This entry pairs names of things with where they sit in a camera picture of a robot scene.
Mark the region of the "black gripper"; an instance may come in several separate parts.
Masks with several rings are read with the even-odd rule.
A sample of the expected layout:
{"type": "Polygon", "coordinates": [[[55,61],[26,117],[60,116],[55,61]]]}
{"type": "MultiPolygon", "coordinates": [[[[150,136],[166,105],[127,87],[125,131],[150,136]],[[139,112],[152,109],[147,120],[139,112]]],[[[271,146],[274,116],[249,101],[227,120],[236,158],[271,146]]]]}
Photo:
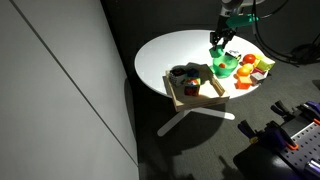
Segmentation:
{"type": "Polygon", "coordinates": [[[228,17],[219,16],[217,28],[215,32],[210,33],[210,43],[215,46],[218,41],[219,37],[223,37],[223,44],[222,46],[225,47],[229,41],[235,36],[236,32],[227,25],[228,17]]]}

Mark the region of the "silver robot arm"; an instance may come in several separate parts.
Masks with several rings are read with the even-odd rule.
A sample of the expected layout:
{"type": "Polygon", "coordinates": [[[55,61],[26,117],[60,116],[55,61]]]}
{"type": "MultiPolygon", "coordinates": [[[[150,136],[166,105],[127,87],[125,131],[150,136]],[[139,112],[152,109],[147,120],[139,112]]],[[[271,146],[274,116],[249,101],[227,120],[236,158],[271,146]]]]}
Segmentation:
{"type": "Polygon", "coordinates": [[[210,33],[212,49],[216,50],[220,40],[220,47],[225,48],[232,40],[239,27],[249,26],[257,22],[259,18],[254,14],[243,14],[245,7],[254,6],[265,0],[221,0],[221,11],[218,18],[217,28],[210,33]]]}

